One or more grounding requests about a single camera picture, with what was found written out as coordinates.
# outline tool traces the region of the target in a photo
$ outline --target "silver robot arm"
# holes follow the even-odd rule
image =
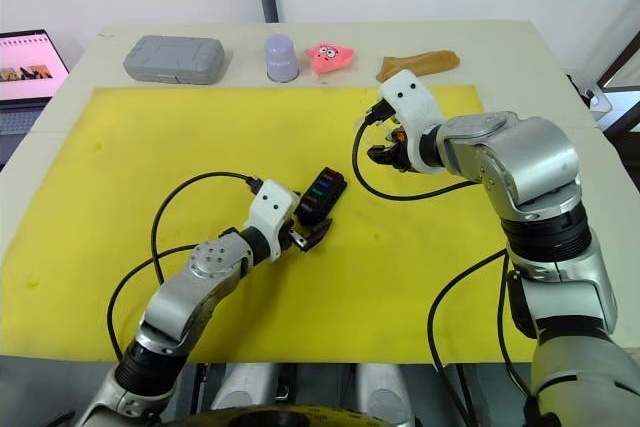
[[[293,229],[291,216],[298,201],[285,186],[265,180],[244,230],[229,229],[195,247],[182,270],[149,301],[135,339],[107,374],[78,427],[157,422],[218,303],[258,263],[275,262],[292,243],[308,250],[326,233],[326,221],[314,238]]]
[[[512,112],[445,121],[407,70],[382,84],[365,123],[392,116],[401,126],[391,145],[369,149],[372,160],[400,171],[446,169],[481,183],[500,217],[515,267],[512,317],[538,340],[527,425],[638,425],[640,368],[608,335],[615,297],[566,135],[548,120]]]

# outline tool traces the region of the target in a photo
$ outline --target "patrick star toy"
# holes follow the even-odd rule
[[[354,52],[347,47],[321,43],[313,49],[305,49],[305,53],[311,58],[311,70],[316,74],[326,74],[351,65]]]

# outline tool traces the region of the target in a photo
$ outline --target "tan plastic object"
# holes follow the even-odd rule
[[[376,79],[384,82],[402,69],[409,69],[417,76],[421,76],[455,69],[458,65],[460,65],[460,59],[453,50],[425,52],[413,57],[385,57]]]

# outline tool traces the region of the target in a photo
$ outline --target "yellow foam pad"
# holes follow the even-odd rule
[[[446,117],[480,112],[472,86],[433,87]],[[273,178],[304,191],[330,166],[349,183],[325,240],[264,262],[216,309],[192,361],[430,362],[428,308],[458,272],[505,245],[480,186],[419,202],[390,202],[355,180],[354,122],[375,89],[98,90],[46,175],[5,256],[3,354],[107,360],[109,296],[149,257],[153,216],[180,182],[207,171]],[[461,179],[362,172],[385,192],[415,194]],[[181,192],[159,229],[160,250],[242,227],[252,200],[236,179],[207,179]],[[186,253],[163,259],[169,276]],[[464,280],[438,312],[444,361],[499,361],[500,262]],[[157,288],[152,268],[135,276],[116,306],[122,347]],[[533,344],[506,314],[514,360]]]

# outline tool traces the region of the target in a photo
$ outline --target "wire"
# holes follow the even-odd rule
[[[337,365],[342,366],[344,369],[344,373],[342,375],[342,385],[340,385],[340,399],[339,399],[338,406],[341,409],[346,409],[347,407],[345,403],[347,399],[347,391],[351,386],[351,382],[353,378],[355,377],[356,365],[355,364],[337,364]]]
[[[467,405],[467,411],[469,417],[473,420],[474,424],[478,423],[478,416],[473,408],[473,399],[471,398],[471,391],[467,382],[467,376],[464,373],[464,367],[462,364],[456,364],[456,372],[458,373],[458,380],[460,381],[460,389],[462,390],[462,396],[464,397],[464,403]]]
[[[173,191],[167,196],[166,199],[162,201],[160,204],[160,208],[158,212],[156,212],[156,216],[153,219],[153,224],[151,225],[151,259],[153,261],[153,267],[156,271],[156,277],[158,278],[158,283],[164,283],[164,275],[162,274],[162,268],[160,267],[160,258],[158,256],[158,244],[157,244],[157,236],[158,236],[158,224],[160,223],[160,219],[162,218],[162,214],[164,210],[169,205],[169,202],[173,200],[173,198],[178,195],[178,193],[184,189],[185,187],[193,184],[202,179],[206,179],[209,177],[233,177],[236,179],[244,180],[249,183],[253,179],[248,175],[236,174],[235,172],[207,172],[206,174],[196,175],[195,177],[190,178],[189,180],[185,180],[178,187],[173,189]]]
[[[202,384],[207,381],[207,364],[196,364],[196,372],[193,377],[193,389],[191,389],[191,404],[189,406],[189,415],[199,413],[200,393],[202,392]]]
[[[197,245],[198,244],[190,244],[190,245],[183,245],[181,247],[174,247],[173,249],[160,252],[158,254],[158,258],[160,259],[167,255],[175,254],[176,252],[182,252],[184,250],[191,250],[195,248]],[[120,345],[118,345],[118,338],[116,337],[116,332],[115,332],[115,329],[113,328],[113,309],[115,308],[116,301],[118,300],[118,295],[120,294],[120,291],[123,289],[125,284],[129,282],[129,280],[134,275],[136,275],[138,272],[140,272],[142,269],[144,269],[147,265],[151,264],[152,262],[153,262],[153,259],[150,258],[145,260],[143,263],[141,263],[137,267],[133,268],[127,275],[125,275],[120,280],[120,282],[118,283],[118,286],[115,288],[115,290],[113,291],[113,294],[111,294],[111,298],[109,299],[109,306],[107,307],[107,330],[109,331],[109,339],[111,340],[113,351],[115,352],[118,360],[122,360],[122,350],[120,350]]]
[[[460,282],[462,279],[469,276],[470,274],[474,273],[476,270],[484,267],[485,265],[493,262],[496,259],[499,259],[503,255],[506,255],[506,253],[507,253],[506,249],[502,249],[501,251],[490,255],[486,259],[481,260],[477,264],[469,267],[467,270],[456,275],[451,281],[449,281],[447,285],[444,286],[444,288],[436,296],[435,300],[431,304],[431,308],[429,309],[429,316],[427,317],[427,341],[429,342],[429,350],[431,351],[431,356],[433,357],[433,364],[435,365],[436,370],[440,375],[440,379],[442,380],[442,383],[447,389],[447,392],[451,397],[451,400],[453,401],[456,409],[458,409],[458,412],[460,413],[460,416],[462,417],[462,420],[464,421],[467,427],[476,427],[476,423],[473,422],[469,412],[467,411],[465,406],[462,405],[462,401],[460,400],[460,397],[458,397],[458,394],[456,393],[453,385],[451,384],[451,381],[449,381],[449,378],[447,377],[444,371],[444,366],[442,365],[442,361],[440,360],[440,355],[438,354],[438,349],[436,347],[435,336],[433,334],[433,323],[435,320],[436,310],[438,309],[438,305],[440,305],[440,302],[442,302],[442,299],[444,298],[444,296],[447,295],[447,293],[458,282]]]
[[[507,288],[507,271],[509,270],[509,254],[504,254],[504,260],[502,262],[502,279],[500,280],[500,295],[498,296],[498,316],[497,316],[497,324],[498,324],[498,342],[500,343],[500,352],[502,353],[502,358],[504,359],[504,366],[507,369],[507,374],[513,381],[513,383],[522,391],[522,393],[530,397],[531,391],[527,386],[527,383],[524,379],[518,374],[513,362],[511,362],[511,357],[509,357],[509,352],[507,351],[507,344],[504,340],[504,325],[503,325],[503,315],[504,315],[504,300],[505,300],[505,291]]]
[[[72,410],[71,412],[67,412],[66,414],[62,414],[56,417],[44,427],[60,427],[62,424],[71,421],[75,417],[75,415],[76,413]]]
[[[416,194],[416,195],[391,195],[385,194],[384,192],[380,192],[379,190],[371,187],[369,183],[364,180],[362,174],[360,173],[360,168],[358,167],[358,150],[360,148],[360,141],[362,140],[362,135],[364,131],[367,129],[369,124],[366,122],[363,123],[358,131],[356,132],[356,136],[353,140],[353,149],[351,150],[351,166],[353,167],[353,173],[356,175],[356,179],[358,182],[373,195],[378,197],[382,197],[386,200],[397,200],[397,201],[411,201],[411,200],[422,200],[428,199],[430,197],[435,197],[437,195],[446,194],[447,192],[451,192],[452,190],[461,189],[463,187],[468,187],[470,185],[479,185],[476,182],[471,182],[470,180],[465,180],[464,182],[458,182],[457,184],[449,185],[448,187],[443,187],[442,189],[434,190],[431,192],[426,192],[424,194]]]

